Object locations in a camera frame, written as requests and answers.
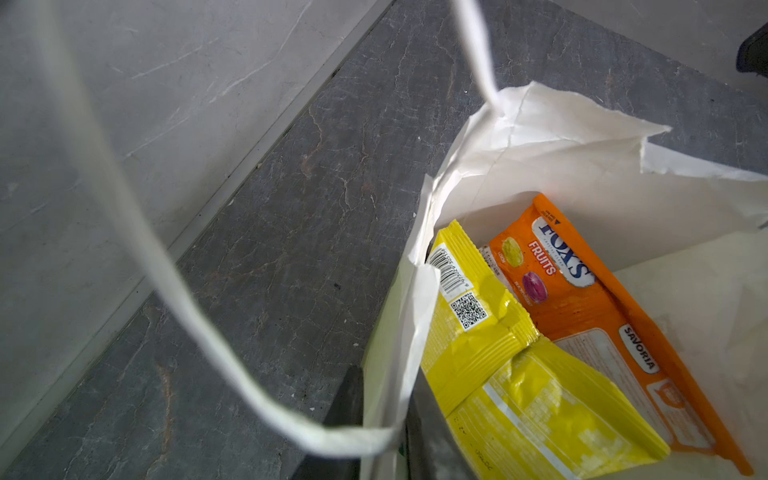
yellow candy image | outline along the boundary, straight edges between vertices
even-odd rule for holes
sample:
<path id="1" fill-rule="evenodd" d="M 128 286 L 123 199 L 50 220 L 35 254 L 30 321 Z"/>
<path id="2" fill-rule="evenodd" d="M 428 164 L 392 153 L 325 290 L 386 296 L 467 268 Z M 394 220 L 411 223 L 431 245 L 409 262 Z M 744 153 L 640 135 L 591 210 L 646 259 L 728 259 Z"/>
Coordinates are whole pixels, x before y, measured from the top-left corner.
<path id="1" fill-rule="evenodd" d="M 507 240 L 504 240 L 502 252 L 504 258 L 507 259 L 507 263 L 511 266 L 521 266 L 523 264 L 523 251 L 514 238 L 507 237 Z"/>

snack packaging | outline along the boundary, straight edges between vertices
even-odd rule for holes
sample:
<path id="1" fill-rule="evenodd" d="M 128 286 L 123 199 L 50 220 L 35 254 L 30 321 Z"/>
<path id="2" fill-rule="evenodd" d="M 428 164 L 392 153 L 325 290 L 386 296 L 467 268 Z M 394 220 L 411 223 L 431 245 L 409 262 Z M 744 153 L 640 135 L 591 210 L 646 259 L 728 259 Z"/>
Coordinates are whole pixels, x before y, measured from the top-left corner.
<path id="1" fill-rule="evenodd" d="M 427 262 L 441 275 L 422 368 L 479 478 L 591 478 L 669 454 L 610 380 L 539 334 L 458 222 Z"/>
<path id="2" fill-rule="evenodd" d="M 508 260 L 510 239 L 521 253 Z M 541 333 L 613 381 L 672 450 L 752 473 L 664 334 L 543 194 L 481 253 Z"/>

purple candy image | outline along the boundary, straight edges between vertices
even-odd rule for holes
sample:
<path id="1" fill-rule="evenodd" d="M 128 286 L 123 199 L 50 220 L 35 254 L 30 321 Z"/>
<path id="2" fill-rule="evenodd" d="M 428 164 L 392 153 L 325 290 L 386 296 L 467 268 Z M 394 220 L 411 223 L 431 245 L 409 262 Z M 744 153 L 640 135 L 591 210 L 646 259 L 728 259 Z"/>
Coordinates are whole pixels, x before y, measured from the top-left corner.
<path id="1" fill-rule="evenodd" d="M 528 272 L 523 275 L 523 288 L 528 296 L 531 297 L 536 303 L 541 303 L 549 296 L 547 294 L 547 287 L 544 286 L 544 280 L 533 272 Z"/>

barcode number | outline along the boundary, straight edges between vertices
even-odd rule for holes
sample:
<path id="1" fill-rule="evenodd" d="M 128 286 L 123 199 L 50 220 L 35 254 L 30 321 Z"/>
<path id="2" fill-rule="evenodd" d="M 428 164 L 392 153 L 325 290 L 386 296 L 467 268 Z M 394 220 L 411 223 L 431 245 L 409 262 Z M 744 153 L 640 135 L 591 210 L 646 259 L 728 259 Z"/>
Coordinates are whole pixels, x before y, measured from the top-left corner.
<path id="1" fill-rule="evenodd" d="M 469 330 L 488 318 L 488 312 L 482 307 L 480 300 L 475 298 L 473 292 L 467 292 L 451 302 L 450 305 L 464 330 Z"/>
<path id="2" fill-rule="evenodd" d="M 427 263 L 440 269 L 440 291 L 446 302 L 450 302 L 473 287 L 472 282 L 464 275 L 456 258 L 444 243 L 435 247 Z"/>

grout line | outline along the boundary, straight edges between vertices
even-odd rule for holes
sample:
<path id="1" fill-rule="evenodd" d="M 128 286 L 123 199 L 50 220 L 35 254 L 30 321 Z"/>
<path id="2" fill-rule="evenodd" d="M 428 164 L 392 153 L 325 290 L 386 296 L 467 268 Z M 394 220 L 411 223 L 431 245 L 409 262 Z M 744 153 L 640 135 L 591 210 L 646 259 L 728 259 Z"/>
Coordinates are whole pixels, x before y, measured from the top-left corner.
<path id="1" fill-rule="evenodd" d="M 205 227 L 224 208 L 227 201 L 237 192 L 250 172 L 272 151 L 283 133 L 309 107 L 312 100 L 330 80 L 333 72 L 340 67 L 357 45 L 368 35 L 380 18 L 389 10 L 394 0 L 376 0 L 370 10 L 364 14 L 352 31 L 341 41 L 335 51 L 312 76 L 299 94 L 288 104 L 261 139 L 245 155 L 232 174 L 224 181 L 214 195 L 194 216 L 192 221 L 181 231 L 168 247 L 171 257 L 178 261 L 189 250 Z M 122 289 L 121 302 L 108 314 L 104 325 L 88 340 L 84 348 L 56 379 L 26 417 L 13 430 L 11 435 L 0 445 L 0 475 L 13 463 L 19 453 L 32 440 L 45 424 L 58 405 L 66 400 L 78 386 L 88 370 L 101 358 L 104 351 L 118 337 L 123 328 L 133 318 L 144 302 L 154 291 L 149 281 L 137 274 L 131 277 L 128 286 Z"/>

